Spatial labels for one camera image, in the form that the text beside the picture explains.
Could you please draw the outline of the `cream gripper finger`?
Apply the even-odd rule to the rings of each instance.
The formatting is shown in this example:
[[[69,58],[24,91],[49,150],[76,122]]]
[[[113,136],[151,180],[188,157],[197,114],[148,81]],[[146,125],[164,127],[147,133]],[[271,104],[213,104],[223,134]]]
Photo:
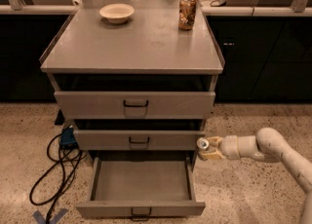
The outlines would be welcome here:
[[[222,141],[222,137],[220,136],[213,136],[213,137],[208,138],[210,147],[218,147],[221,141]]]
[[[224,156],[219,152],[219,151],[213,151],[213,152],[209,152],[209,151],[200,151],[198,153],[198,157],[202,160],[202,161],[206,161],[206,160],[222,160],[224,159]]]

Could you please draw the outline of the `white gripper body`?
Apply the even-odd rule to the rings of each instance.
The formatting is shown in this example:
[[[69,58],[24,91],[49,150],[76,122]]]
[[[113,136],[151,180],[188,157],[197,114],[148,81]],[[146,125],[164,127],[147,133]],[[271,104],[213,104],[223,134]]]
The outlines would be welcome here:
[[[239,160],[241,158],[252,158],[258,151],[255,136],[225,136],[219,149],[222,155],[229,160]]]

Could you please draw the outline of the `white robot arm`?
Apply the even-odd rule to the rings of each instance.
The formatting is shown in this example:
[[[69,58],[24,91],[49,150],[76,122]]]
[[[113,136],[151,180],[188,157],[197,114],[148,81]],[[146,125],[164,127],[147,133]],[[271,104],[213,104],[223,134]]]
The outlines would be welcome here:
[[[295,151],[272,128],[262,128],[255,135],[200,137],[198,157],[203,160],[253,159],[264,163],[282,163],[306,194],[299,224],[312,224],[312,163]]]

